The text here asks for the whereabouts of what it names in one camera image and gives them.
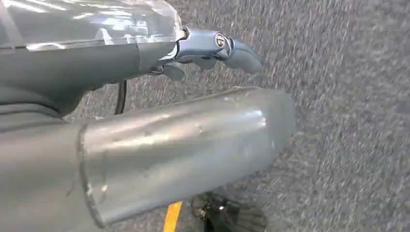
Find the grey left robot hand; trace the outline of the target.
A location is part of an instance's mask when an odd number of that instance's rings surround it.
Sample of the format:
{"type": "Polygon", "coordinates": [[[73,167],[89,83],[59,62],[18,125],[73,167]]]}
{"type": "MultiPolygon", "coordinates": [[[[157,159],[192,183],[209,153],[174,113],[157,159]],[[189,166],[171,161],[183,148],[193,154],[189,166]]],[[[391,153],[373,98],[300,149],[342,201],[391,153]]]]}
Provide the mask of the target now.
{"type": "Polygon", "coordinates": [[[255,73],[242,42],[182,25],[163,0],[0,3],[0,229],[99,232],[261,170],[294,131],[281,90],[241,87],[69,123],[82,96],[176,63],[255,73]]]}

